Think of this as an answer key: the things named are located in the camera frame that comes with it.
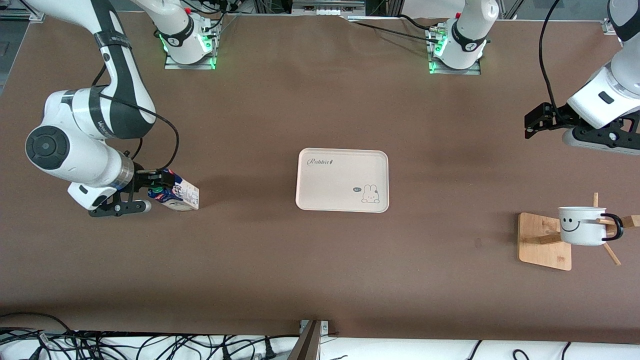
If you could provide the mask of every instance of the plug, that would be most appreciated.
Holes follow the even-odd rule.
[[[271,341],[269,341],[269,338],[267,338],[266,336],[264,337],[264,351],[265,360],[271,360],[274,357],[278,356],[278,354],[273,351],[273,348],[271,348]]]
[[[42,347],[38,347],[31,356],[29,356],[29,360],[38,360],[40,358],[40,352],[42,351]]]
[[[229,355],[229,350],[227,350],[227,347],[222,348],[222,360],[231,360],[231,356]]]

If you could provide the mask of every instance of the wooden mug stand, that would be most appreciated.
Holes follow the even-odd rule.
[[[598,193],[593,194],[593,206],[598,206]],[[598,222],[607,225],[607,234],[609,231],[610,235],[615,233],[613,221],[601,219]],[[623,217],[622,225],[625,230],[640,227],[640,215]],[[605,243],[603,246],[613,262],[620,265],[620,260],[609,244]],[[560,220],[521,213],[518,217],[518,258],[525,263],[571,270],[571,244],[563,242],[560,238]]]

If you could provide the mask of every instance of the white mug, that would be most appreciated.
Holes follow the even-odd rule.
[[[622,237],[624,229],[620,217],[608,214],[607,208],[592,206],[565,206],[560,211],[560,237],[573,245],[602,245],[607,241]],[[611,218],[616,223],[616,234],[607,237],[607,226],[599,224],[597,219]]]

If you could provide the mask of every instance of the smiley face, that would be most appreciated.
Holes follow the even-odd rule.
[[[576,231],[580,227],[580,222],[578,221],[578,225],[576,225],[575,229],[567,230],[567,229],[564,228],[565,225],[567,225],[567,227],[569,227],[571,223],[573,223],[573,219],[572,218],[569,218],[569,219],[563,218],[562,219],[562,224],[560,224],[560,227],[562,227],[562,230],[566,231],[567,233],[572,233],[572,232]]]

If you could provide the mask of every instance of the white robotic arm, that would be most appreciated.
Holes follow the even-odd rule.
[[[134,164],[105,142],[141,138],[156,118],[100,94],[154,111],[116,11],[108,0],[29,0],[47,15],[89,30],[111,76],[107,87],[51,94],[42,123],[26,141],[26,154],[40,170],[71,182],[69,194],[92,210],[134,175]]]
[[[495,0],[466,0],[459,19],[445,23],[447,39],[435,56],[454,69],[471,67],[482,57],[486,36],[499,12]]]
[[[623,48],[557,112],[543,103],[527,114],[525,138],[565,127],[568,145],[640,155],[640,0],[609,0],[608,10]]]
[[[213,50],[211,20],[191,13],[180,0],[131,0],[153,20],[168,54],[181,64],[192,64]]]
[[[609,16],[623,48],[567,101],[596,129],[640,110],[639,4],[639,0],[609,1]]]

